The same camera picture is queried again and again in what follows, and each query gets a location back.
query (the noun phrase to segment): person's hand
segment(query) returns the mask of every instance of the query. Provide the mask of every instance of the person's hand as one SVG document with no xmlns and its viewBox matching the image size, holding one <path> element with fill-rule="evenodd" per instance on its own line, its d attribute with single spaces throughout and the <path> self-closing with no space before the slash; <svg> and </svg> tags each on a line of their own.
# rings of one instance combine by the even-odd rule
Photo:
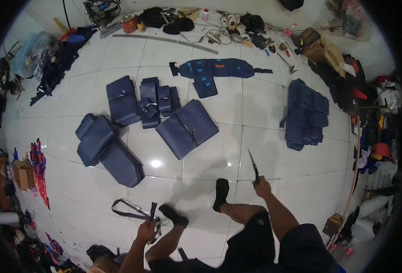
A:
<svg viewBox="0 0 402 273">
<path fill-rule="evenodd" d="M 146 244 L 149 240 L 151 240 L 154 237 L 155 227 L 156 227 L 155 220 L 153 221 L 146 220 L 143 224 L 139 226 L 139 229 L 137 230 L 136 240 Z"/>
<path fill-rule="evenodd" d="M 271 185 L 265 180 L 264 176 L 260 177 L 260 183 L 258 185 L 255 184 L 255 181 L 253 181 L 253 185 L 256 194 L 261 198 L 266 199 L 266 197 L 271 195 Z"/>
</svg>

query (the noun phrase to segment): white tile floor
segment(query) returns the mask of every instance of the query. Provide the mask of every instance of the white tile floor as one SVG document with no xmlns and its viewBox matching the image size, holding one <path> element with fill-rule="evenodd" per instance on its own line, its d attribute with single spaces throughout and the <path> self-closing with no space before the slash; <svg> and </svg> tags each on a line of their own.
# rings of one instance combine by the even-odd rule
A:
<svg viewBox="0 0 402 273">
<path fill-rule="evenodd" d="M 197 26 L 185 36 L 198 41 L 206 31 L 203 28 Z M 166 36 L 156 29 L 143 34 Z M 230 180 L 229 202 L 265 205 L 250 182 L 254 172 L 247 147 L 279 200 L 300 223 L 313 223 L 322 230 L 352 183 L 353 175 L 347 168 L 352 167 L 355 138 L 349 133 L 347 114 L 333 103 L 320 77 L 298 59 L 289 60 L 298 69 L 290 78 L 288 68 L 276 55 L 267 58 L 257 48 L 209 45 L 207 40 L 202 45 L 217 49 L 219 55 L 160 41 L 93 37 L 79 51 L 80 57 L 52 97 L 30 107 L 30 98 L 39 84 L 34 79 L 24 80 L 26 92 L 18 101 L 9 97 L 0 145 L 9 153 L 16 147 L 19 158 L 23 158 L 29 152 L 29 143 L 40 138 L 47 159 L 51 210 L 39 197 L 33 198 L 27 191 L 20 194 L 35 215 L 44 242 L 48 232 L 71 255 L 90 263 L 85 250 L 91 244 L 126 251 L 136 236 L 139 222 L 115 215 L 110 208 L 114 200 L 124 197 L 146 209 L 152 201 L 170 202 L 190 220 L 180 241 L 187 255 L 217 266 L 225 254 L 226 239 L 242 226 L 211 209 L 215 180 Z M 109 115 L 108 83 L 129 75 L 138 93 L 143 78 L 157 76 L 161 85 L 177 86 L 184 105 L 198 98 L 193 81 L 172 77 L 168 63 L 218 57 L 241 58 L 254 67 L 274 71 L 249 79 L 215 78 L 218 95 L 200 101 L 218 125 L 219 134 L 178 161 L 154 129 L 143 130 L 136 123 L 121 130 L 121 140 L 143 163 L 147 175 L 135 188 L 119 185 L 101 164 L 88 168 L 82 165 L 75 130 L 89 112 Z M 330 100 L 329 127 L 324 129 L 323 143 L 307 146 L 301 152 L 286 147 L 284 130 L 279 128 L 286 87 L 298 77 Z M 169 224 L 165 222 L 165 232 Z M 77 243 L 79 251 L 69 242 Z M 172 257 L 179 258 L 177 253 Z"/>
</svg>

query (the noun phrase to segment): person's leg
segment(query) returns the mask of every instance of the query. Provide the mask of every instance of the person's leg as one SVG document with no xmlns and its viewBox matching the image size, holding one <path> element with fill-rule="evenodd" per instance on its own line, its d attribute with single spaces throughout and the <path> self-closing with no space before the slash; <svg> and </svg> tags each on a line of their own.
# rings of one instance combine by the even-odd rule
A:
<svg viewBox="0 0 402 273">
<path fill-rule="evenodd" d="M 233 221 L 246 225 L 247 222 L 257 213 L 266 211 L 262 206 L 248 204 L 229 204 L 226 201 L 229 191 L 229 182 L 220 178 L 216 181 L 216 200 L 213 209 L 224 213 L 233 219 Z"/>
<path fill-rule="evenodd" d="M 161 205 L 159 210 L 172 220 L 174 227 L 146 252 L 147 262 L 170 259 L 169 255 L 176 250 L 180 237 L 189 223 L 186 217 L 179 216 L 174 209 L 166 204 Z"/>
</svg>

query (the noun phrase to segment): scissors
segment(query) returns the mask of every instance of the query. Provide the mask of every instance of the scissors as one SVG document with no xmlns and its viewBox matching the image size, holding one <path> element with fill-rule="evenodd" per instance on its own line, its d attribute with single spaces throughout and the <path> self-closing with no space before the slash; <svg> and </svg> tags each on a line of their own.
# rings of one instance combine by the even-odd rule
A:
<svg viewBox="0 0 402 273">
<path fill-rule="evenodd" d="M 256 180 L 254 180 L 254 185 L 258 185 L 260 183 L 259 171 L 257 170 L 257 166 L 254 163 L 253 156 L 251 155 L 251 152 L 249 151 L 248 147 L 247 147 L 247 149 L 248 149 L 248 152 L 249 152 L 249 157 L 251 158 L 251 161 L 253 162 L 254 172 L 256 173 Z"/>
</svg>

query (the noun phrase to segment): black sock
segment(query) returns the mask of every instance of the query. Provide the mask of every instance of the black sock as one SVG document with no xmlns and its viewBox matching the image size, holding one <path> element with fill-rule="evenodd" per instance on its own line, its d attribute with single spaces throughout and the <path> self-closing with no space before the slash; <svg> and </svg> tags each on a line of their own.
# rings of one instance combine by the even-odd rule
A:
<svg viewBox="0 0 402 273">
<path fill-rule="evenodd" d="M 219 208 L 221 205 L 226 204 L 226 198 L 228 195 L 228 190 L 230 189 L 230 186 L 228 185 L 228 180 L 219 178 L 216 180 L 216 199 L 215 203 L 213 204 L 213 209 L 217 212 L 219 211 Z"/>
<path fill-rule="evenodd" d="M 169 219 L 171 219 L 171 221 L 173 222 L 174 225 L 182 225 L 184 227 L 187 227 L 187 225 L 189 224 L 189 220 L 184 217 L 184 216 L 180 216 L 178 215 L 178 213 L 176 212 L 176 210 L 174 210 L 173 208 L 171 208 L 169 205 L 167 204 L 163 204 L 159 207 L 159 210 Z"/>
</svg>

